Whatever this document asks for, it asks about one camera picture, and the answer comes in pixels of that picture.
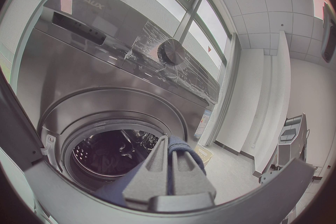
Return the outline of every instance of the blue cloth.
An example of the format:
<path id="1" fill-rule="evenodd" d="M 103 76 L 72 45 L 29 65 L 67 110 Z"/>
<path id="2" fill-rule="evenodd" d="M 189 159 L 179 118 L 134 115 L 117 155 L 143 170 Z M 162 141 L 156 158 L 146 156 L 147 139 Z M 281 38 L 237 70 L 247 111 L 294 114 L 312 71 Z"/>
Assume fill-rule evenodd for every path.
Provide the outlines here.
<path id="1" fill-rule="evenodd" d="M 131 182 L 133 177 L 139 171 L 143 162 L 139 163 L 136 167 L 134 167 L 131 171 L 129 171 L 123 177 L 117 179 L 116 181 L 107 184 L 101 188 L 99 188 L 94 196 L 104 201 L 110 202 L 112 204 L 117 204 L 121 206 L 126 206 L 125 199 L 123 197 L 123 191 L 127 187 L 128 183 Z"/>
<path id="2" fill-rule="evenodd" d="M 172 155 L 173 151 L 177 151 L 177 153 L 181 152 L 189 152 L 193 157 L 195 162 L 198 164 L 200 169 L 206 175 L 204 164 L 200 156 L 181 138 L 171 135 L 168 139 L 168 195 L 173 195 L 173 179 L 172 179 Z M 138 170 L 140 169 L 143 162 L 139 163 L 136 167 L 134 167 L 131 171 L 129 171 L 123 177 L 117 179 L 115 182 L 107 184 L 101 188 L 99 188 L 95 192 L 95 196 L 107 202 L 126 206 L 123 191 L 127 187 L 128 183 L 131 182 L 133 177 L 136 175 Z"/>
<path id="3" fill-rule="evenodd" d="M 207 173 L 204 169 L 204 163 L 200 156 L 193 150 L 187 142 L 183 141 L 181 138 L 171 135 L 169 137 L 169 143 L 168 143 L 168 195 L 173 195 L 173 178 L 172 178 L 172 157 L 173 152 L 176 151 L 177 154 L 180 152 L 189 152 L 191 157 L 195 160 L 197 165 L 200 167 L 200 169 L 203 171 L 205 175 Z"/>

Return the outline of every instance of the washing machine door opening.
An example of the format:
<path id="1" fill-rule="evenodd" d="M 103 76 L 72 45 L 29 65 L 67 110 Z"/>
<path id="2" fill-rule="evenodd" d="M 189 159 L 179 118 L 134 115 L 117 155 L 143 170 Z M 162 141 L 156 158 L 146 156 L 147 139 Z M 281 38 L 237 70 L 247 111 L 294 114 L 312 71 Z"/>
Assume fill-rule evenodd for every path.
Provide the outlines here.
<path id="1" fill-rule="evenodd" d="M 143 156 L 135 147 L 149 152 L 158 137 L 145 131 L 115 130 L 91 135 L 72 150 L 72 158 L 83 172 L 100 177 L 120 177 L 136 167 Z"/>
<path id="2" fill-rule="evenodd" d="M 95 192 L 144 161 L 162 135 L 156 126 L 134 120 L 85 126 L 69 135 L 62 146 L 62 174 Z"/>

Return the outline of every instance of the protective plastic film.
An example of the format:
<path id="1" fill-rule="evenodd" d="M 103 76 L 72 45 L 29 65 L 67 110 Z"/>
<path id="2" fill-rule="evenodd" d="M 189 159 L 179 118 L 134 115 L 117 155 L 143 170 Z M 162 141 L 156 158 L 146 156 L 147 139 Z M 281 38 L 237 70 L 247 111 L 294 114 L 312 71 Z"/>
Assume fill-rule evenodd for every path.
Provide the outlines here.
<path id="1" fill-rule="evenodd" d="M 174 92 L 183 87 L 216 104 L 219 84 L 187 50 L 181 64 L 171 65 L 162 59 L 158 47 L 169 38 L 165 31 L 148 21 L 126 54 L 122 69 L 168 91 Z"/>

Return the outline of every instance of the aux logo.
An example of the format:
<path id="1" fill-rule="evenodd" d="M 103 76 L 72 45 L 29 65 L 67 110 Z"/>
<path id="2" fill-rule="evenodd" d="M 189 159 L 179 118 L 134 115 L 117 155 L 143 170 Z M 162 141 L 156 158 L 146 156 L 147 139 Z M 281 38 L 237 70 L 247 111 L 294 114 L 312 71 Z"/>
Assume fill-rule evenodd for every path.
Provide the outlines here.
<path id="1" fill-rule="evenodd" d="M 99 9 L 102 9 L 102 6 L 100 3 L 96 3 L 94 0 L 84 0 L 84 2 L 89 3 L 90 5 L 97 7 Z"/>

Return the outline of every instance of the front-loading washing machine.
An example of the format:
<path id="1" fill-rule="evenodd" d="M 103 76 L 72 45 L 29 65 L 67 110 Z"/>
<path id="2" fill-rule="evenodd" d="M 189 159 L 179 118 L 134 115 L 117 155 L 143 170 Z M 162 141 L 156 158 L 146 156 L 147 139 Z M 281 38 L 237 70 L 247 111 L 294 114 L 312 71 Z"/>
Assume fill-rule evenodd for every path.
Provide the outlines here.
<path id="1" fill-rule="evenodd" d="M 144 160 L 162 135 L 195 147 L 219 84 L 121 0 L 48 0 L 16 94 L 49 162 L 95 191 Z"/>

